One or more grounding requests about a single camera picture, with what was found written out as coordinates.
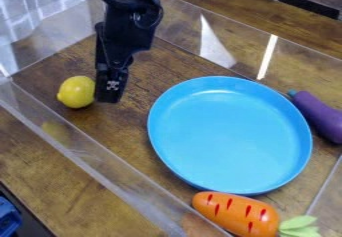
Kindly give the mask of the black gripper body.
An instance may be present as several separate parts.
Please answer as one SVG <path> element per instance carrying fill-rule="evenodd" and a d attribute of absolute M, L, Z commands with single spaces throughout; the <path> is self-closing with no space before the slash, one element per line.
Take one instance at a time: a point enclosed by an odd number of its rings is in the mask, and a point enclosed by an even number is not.
<path fill-rule="evenodd" d="M 117 0 L 107 4 L 104 20 L 95 25 L 96 61 L 111 68 L 130 65 L 137 52 L 151 48 L 163 18 L 159 0 Z"/>

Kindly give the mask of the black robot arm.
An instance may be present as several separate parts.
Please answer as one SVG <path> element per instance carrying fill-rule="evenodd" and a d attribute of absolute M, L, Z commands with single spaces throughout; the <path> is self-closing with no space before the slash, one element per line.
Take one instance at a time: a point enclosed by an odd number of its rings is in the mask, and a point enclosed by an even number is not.
<path fill-rule="evenodd" d="M 95 99 L 118 103 L 129 80 L 134 54 L 151 48 L 163 18 L 161 0 L 103 0 L 104 19 L 95 25 Z"/>

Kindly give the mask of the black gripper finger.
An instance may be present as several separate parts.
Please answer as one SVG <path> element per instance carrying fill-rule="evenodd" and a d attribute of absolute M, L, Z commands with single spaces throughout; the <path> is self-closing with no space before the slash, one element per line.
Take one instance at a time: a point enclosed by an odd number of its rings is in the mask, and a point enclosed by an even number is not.
<path fill-rule="evenodd" d="M 129 68 L 115 69 L 107 64 L 96 65 L 95 100 L 118 103 L 122 99 L 129 80 Z"/>

